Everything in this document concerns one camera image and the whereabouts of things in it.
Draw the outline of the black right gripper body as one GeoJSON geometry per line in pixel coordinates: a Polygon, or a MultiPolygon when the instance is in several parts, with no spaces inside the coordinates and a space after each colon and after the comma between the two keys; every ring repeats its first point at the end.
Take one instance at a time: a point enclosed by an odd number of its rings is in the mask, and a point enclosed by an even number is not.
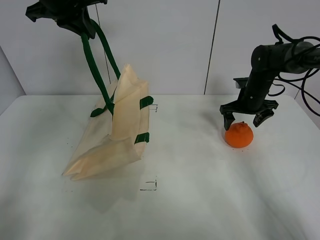
{"type": "Polygon", "coordinates": [[[236,87],[240,89],[237,100],[220,106],[221,114],[259,114],[268,109],[277,109],[275,100],[266,100],[271,85],[279,73],[277,71],[252,71],[248,77],[237,77],[236,87]]]}

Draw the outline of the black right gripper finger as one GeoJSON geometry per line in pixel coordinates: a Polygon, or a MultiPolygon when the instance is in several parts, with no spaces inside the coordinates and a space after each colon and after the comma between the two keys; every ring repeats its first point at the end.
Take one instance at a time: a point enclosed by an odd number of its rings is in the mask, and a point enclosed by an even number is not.
{"type": "Polygon", "coordinates": [[[265,120],[272,117],[274,112],[272,109],[266,109],[260,113],[257,113],[253,119],[253,125],[259,127],[265,120]]]}
{"type": "Polygon", "coordinates": [[[222,115],[223,115],[224,129],[228,131],[232,123],[235,121],[235,117],[232,112],[225,112],[222,115]]]}

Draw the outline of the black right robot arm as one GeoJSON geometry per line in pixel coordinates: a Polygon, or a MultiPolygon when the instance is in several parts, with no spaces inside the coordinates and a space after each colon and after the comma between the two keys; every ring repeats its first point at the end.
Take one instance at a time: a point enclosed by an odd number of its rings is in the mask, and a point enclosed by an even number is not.
{"type": "Polygon", "coordinates": [[[229,130],[235,120],[233,113],[254,115],[255,127],[272,117],[279,104],[266,96],[280,73],[302,74],[319,68],[320,49],[310,42],[259,45],[251,55],[249,76],[233,79],[240,89],[237,100],[220,106],[224,129],[229,130]]]}

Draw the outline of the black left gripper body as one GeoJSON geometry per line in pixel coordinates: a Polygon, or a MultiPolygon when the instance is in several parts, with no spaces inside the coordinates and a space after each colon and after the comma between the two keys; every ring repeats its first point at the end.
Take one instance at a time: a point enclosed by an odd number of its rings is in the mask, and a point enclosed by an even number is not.
{"type": "Polygon", "coordinates": [[[88,6],[107,4],[107,0],[39,0],[26,9],[25,15],[32,21],[52,19],[57,26],[77,35],[85,33],[94,39],[96,30],[88,12],[88,6]]]}

